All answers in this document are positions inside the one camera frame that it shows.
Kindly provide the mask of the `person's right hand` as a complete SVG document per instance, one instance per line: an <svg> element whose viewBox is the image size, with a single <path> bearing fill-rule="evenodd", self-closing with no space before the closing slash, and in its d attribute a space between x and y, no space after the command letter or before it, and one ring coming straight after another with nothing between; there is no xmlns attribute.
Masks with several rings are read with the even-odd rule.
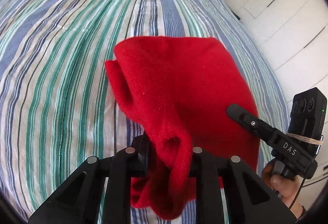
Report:
<svg viewBox="0 0 328 224"><path fill-rule="evenodd" d="M274 160L271 160L265 168L262 170L261 178L266 185L281 194L280 200L287 206L290 207L291 212L296 218L300 218L304 212L304 207L300 204L299 198L296 198L300 183L298 178L290 180L282 177L281 175L271 174L271 170L274 165Z"/></svg>

